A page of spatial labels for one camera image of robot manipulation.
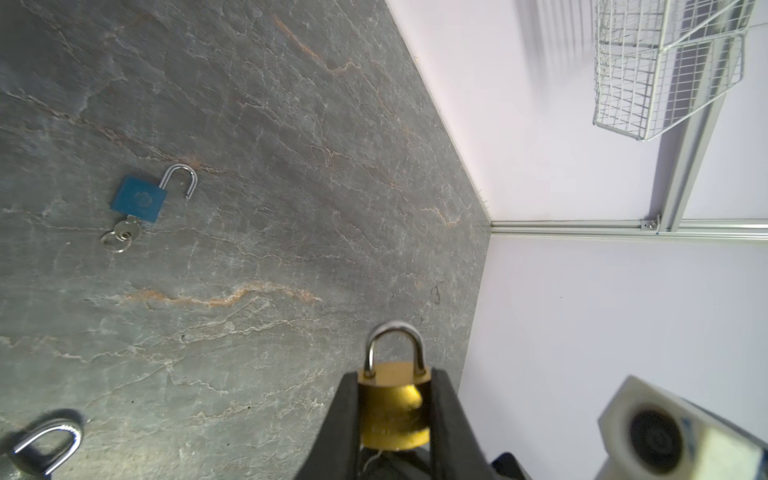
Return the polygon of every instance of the metal shackle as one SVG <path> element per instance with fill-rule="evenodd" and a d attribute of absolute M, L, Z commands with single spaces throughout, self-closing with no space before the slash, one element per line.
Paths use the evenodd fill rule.
<path fill-rule="evenodd" d="M 366 340 L 366 362 L 362 368 L 362 374 L 367 379 L 372 379 L 376 376 L 376 372 L 373 370 L 373 347 L 376 345 L 376 340 L 378 340 L 379 337 L 390 332 L 405 333 L 408 338 L 411 339 L 411 343 L 413 344 L 413 374 L 415 376 L 424 375 L 426 373 L 424 340 L 419 331 L 413 328 L 413 325 L 403 322 L 402 320 L 390 320 L 371 330 L 371 333 Z"/>
<path fill-rule="evenodd" d="M 51 420 L 50 422 L 46 422 L 43 425 L 40 425 L 32 433 L 25 436 L 24 439 L 22 439 L 13 448 L 14 454 L 18 454 L 22 450 L 26 449 L 31 443 L 33 443 L 35 440 L 39 439 L 43 435 L 46 435 L 50 432 L 55 432 L 57 430 L 61 430 L 63 432 L 70 432 L 72 434 L 72 443 L 69 444 L 68 447 L 65 447 L 64 449 L 62 449 L 61 452 L 59 452 L 59 454 L 56 455 L 53 458 L 53 460 L 51 460 L 51 463 L 49 463 L 47 466 L 45 466 L 42 469 L 43 475 L 47 477 L 55 469 L 59 468 L 62 463 L 66 462 L 67 458 L 71 457 L 72 454 L 74 454 L 75 451 L 77 451 L 77 449 L 80 447 L 80 444 L 83 442 L 83 429 L 76 422 L 73 422 L 72 420 L 67 420 L 67 419 L 56 419 L 56 420 Z"/>
<path fill-rule="evenodd" d="M 192 197 L 192 192 L 194 192 L 194 188 L 197 186 L 197 173 L 195 173 L 194 170 L 192 170 L 192 167 L 185 164 L 174 164 L 168 167 L 168 170 L 165 171 L 165 175 L 163 175 L 162 180 L 160 180 L 160 183 L 157 185 L 158 187 L 165 190 L 165 186 L 168 185 L 168 181 L 170 180 L 170 176 L 176 171 L 176 170 L 186 170 L 192 175 L 192 181 L 190 182 L 189 188 L 187 188 L 187 194 L 185 197 L 187 200 Z"/>

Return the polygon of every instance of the closed padlock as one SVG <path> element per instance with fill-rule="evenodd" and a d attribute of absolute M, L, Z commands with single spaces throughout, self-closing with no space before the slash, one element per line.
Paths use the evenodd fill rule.
<path fill-rule="evenodd" d="M 35 465 L 32 460 L 22 454 L 43 435 L 55 431 L 69 432 L 72 440 L 62 446 L 47 465 Z M 67 419 L 56 419 L 37 427 L 35 431 L 25 436 L 10 452 L 0 455 L 0 480 L 32 480 L 33 478 L 50 478 L 51 473 L 67 461 L 80 447 L 83 440 L 83 430 L 76 422 Z"/>
<path fill-rule="evenodd" d="M 192 176 L 189 188 L 187 188 L 187 199 L 192 196 L 194 188 L 197 186 L 197 174 L 189 165 L 175 164 L 171 165 L 163 175 L 158 185 L 153 185 L 140 178 L 128 175 L 123 180 L 120 190 L 112 200 L 111 209 L 121 214 L 133 215 L 147 222 L 157 220 L 157 215 L 163 207 L 165 196 L 168 194 L 165 187 L 173 172 L 184 169 Z"/>
<path fill-rule="evenodd" d="M 374 363 L 376 340 L 390 332 L 401 332 L 411 339 L 413 362 Z M 366 341 L 364 367 L 357 373 L 360 443 L 385 451 L 414 449 L 429 443 L 431 379 L 418 330 L 401 320 L 374 328 Z"/>

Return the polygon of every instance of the camera lens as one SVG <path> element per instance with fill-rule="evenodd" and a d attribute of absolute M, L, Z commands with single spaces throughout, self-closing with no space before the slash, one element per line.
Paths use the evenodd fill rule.
<path fill-rule="evenodd" d="M 634 416 L 629 438 L 637 457 L 654 473 L 669 473 L 683 457 L 683 436 L 677 423 L 657 410 L 643 410 Z"/>

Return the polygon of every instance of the metal wire mesh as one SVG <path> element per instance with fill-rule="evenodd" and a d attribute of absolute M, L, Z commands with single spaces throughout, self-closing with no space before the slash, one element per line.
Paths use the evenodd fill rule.
<path fill-rule="evenodd" d="M 650 140 L 743 77 L 755 0 L 598 0 L 594 123 Z"/>

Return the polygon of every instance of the white device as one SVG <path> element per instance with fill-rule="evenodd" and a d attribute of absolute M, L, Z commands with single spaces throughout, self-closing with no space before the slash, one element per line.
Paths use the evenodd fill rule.
<path fill-rule="evenodd" d="M 608 459 L 596 480 L 768 480 L 765 442 L 637 377 L 598 423 Z"/>

